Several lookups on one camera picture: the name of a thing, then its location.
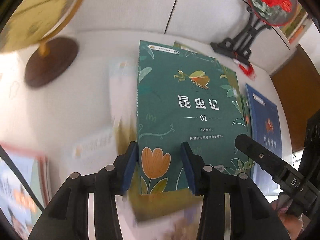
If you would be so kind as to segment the green insect book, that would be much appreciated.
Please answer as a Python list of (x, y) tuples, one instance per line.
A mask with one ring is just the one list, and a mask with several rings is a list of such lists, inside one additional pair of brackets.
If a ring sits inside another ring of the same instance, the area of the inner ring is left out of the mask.
[(217, 59), (140, 41), (137, 142), (141, 194), (186, 189), (182, 142), (222, 173), (249, 172), (253, 161), (235, 147), (247, 134), (236, 73)]

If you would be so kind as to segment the dark blue book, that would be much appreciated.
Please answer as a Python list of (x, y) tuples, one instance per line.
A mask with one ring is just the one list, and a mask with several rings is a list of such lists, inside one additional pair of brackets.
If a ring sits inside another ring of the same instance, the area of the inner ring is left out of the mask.
[[(282, 157), (281, 129), (276, 104), (268, 100), (250, 85), (246, 85), (249, 112), (251, 117), (252, 139), (275, 155)], [(278, 185), (271, 175), (255, 164), (253, 181), (266, 196), (276, 194)]]

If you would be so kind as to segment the light blue cartoon book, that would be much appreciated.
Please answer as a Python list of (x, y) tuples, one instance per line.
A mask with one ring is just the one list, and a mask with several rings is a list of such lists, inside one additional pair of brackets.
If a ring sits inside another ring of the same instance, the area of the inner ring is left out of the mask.
[[(31, 191), (46, 207), (52, 198), (48, 158), (41, 152), (1, 144)], [(27, 239), (42, 211), (15, 172), (1, 160), (1, 227), (13, 239)]]

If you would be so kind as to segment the white book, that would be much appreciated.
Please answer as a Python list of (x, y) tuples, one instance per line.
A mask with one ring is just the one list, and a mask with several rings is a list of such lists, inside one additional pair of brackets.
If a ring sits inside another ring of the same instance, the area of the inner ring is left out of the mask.
[(137, 60), (132, 57), (97, 59), (85, 74), (76, 94), (81, 96), (76, 114), (84, 126), (64, 151), (74, 162), (98, 163), (124, 154), (136, 139), (135, 99)]

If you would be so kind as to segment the brown wooden cabinet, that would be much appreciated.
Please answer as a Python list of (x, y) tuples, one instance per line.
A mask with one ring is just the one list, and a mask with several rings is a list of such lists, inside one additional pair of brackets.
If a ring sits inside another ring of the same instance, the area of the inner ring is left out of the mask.
[(301, 46), (271, 80), (284, 109), (292, 151), (303, 149), (308, 119), (319, 110), (319, 73)]

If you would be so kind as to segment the red flower embroidery fan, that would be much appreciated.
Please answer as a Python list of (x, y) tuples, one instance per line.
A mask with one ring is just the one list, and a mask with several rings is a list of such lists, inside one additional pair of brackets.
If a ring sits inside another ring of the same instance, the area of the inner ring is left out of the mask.
[(225, 38), (220, 43), (210, 45), (218, 54), (233, 59), (242, 72), (255, 78), (255, 72), (249, 61), (251, 45), (265, 29), (288, 24), (297, 14), (297, 0), (248, 0), (249, 18), (244, 28), (234, 37)]

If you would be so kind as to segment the yellow desk globe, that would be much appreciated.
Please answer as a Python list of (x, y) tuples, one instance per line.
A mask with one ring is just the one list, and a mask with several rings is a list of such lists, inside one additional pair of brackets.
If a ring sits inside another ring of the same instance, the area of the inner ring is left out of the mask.
[(75, 60), (79, 45), (59, 36), (83, 0), (1, 0), (1, 53), (37, 45), (24, 80), (40, 88), (58, 78)]

